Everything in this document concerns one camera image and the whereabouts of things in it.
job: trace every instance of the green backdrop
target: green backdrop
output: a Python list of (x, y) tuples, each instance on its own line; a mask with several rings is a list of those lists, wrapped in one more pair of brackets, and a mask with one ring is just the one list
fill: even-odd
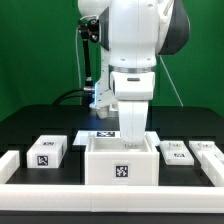
[[(185, 106), (209, 107), (224, 116), (224, 1), (184, 0), (184, 4), (191, 22), (190, 40), (175, 56), (163, 59)], [(51, 104), (78, 87), (79, 18), (77, 0), (0, 0), (0, 120), (26, 105)], [(97, 79), (99, 47), (93, 44), (91, 58)], [(160, 60), (152, 104), (179, 105)]]

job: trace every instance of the white block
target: white block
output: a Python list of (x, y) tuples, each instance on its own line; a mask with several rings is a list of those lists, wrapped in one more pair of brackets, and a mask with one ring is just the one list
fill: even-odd
[(0, 159), (0, 184), (5, 184), (19, 166), (19, 151), (6, 152)]
[(224, 187), (224, 165), (212, 152), (203, 152), (201, 168), (216, 187)]
[(161, 141), (160, 148), (167, 165), (194, 165), (183, 141)]
[(201, 168), (216, 187), (224, 187), (224, 155), (212, 141), (190, 141)]
[(190, 141), (189, 146), (200, 163), (202, 162), (202, 154), (204, 152), (212, 152), (222, 163), (224, 163), (224, 154), (213, 141)]
[(41, 135), (27, 152), (28, 168), (58, 168), (67, 150), (67, 136)]
[(86, 185), (157, 186), (159, 153), (146, 135), (142, 145), (126, 148), (120, 138), (89, 136), (85, 152)]

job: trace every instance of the white cube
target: white cube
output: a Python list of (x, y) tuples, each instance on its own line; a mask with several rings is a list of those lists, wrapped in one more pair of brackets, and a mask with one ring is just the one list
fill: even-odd
[(67, 150), (67, 136), (41, 135), (27, 152), (27, 168), (58, 168)]
[(86, 185), (157, 186), (159, 153), (146, 136), (142, 145), (126, 148), (120, 138), (89, 136), (85, 152)]

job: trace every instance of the robotic arm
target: robotic arm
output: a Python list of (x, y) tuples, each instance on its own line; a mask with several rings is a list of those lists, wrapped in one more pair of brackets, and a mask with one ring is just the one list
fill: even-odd
[(118, 107), (121, 139), (140, 145), (153, 99), (156, 54), (174, 54), (189, 37), (182, 0), (79, 0), (84, 16), (100, 25), (102, 74), (96, 83), (98, 115)]

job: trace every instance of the black table surface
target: black table surface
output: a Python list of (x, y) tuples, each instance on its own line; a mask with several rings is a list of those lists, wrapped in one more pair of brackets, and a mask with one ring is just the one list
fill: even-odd
[[(32, 105), (0, 122), (0, 154), (20, 150), (21, 166), (7, 184), (83, 184), (83, 148), (72, 147), (79, 130), (119, 130), (118, 118), (99, 119), (81, 106)], [(224, 151), (224, 118), (207, 108), (150, 107), (147, 131), (161, 140), (210, 140)], [(68, 150), (59, 169), (27, 169), (26, 152), (40, 135), (66, 135)], [(212, 186), (194, 166), (167, 166), (160, 156), (160, 186)], [(1, 223), (223, 223), (223, 214), (87, 213), (0, 211)]]

